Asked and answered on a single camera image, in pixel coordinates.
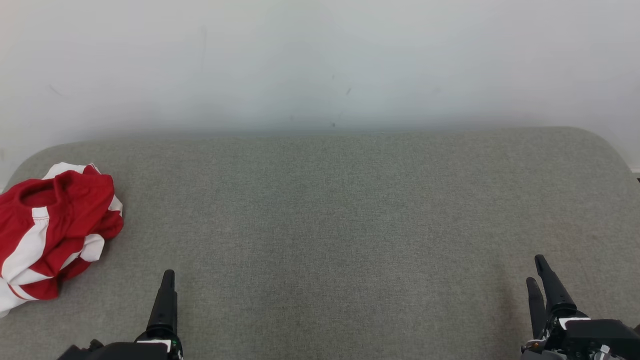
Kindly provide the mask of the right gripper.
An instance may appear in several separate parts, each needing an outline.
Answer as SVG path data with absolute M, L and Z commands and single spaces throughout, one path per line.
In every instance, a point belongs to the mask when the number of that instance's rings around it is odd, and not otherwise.
M 521 347 L 519 360 L 640 360 L 636 328 L 615 319 L 585 316 L 546 258 L 535 255 L 534 262 L 546 303 L 535 278 L 526 278 L 534 339 Z

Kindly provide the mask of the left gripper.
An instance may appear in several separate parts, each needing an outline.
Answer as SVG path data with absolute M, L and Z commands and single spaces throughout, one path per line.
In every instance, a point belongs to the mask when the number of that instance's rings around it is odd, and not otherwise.
M 175 272 L 167 269 L 153 303 L 146 335 L 133 342 L 103 344 L 93 339 L 86 348 L 72 345 L 57 360 L 185 360 L 178 337 L 178 293 Z

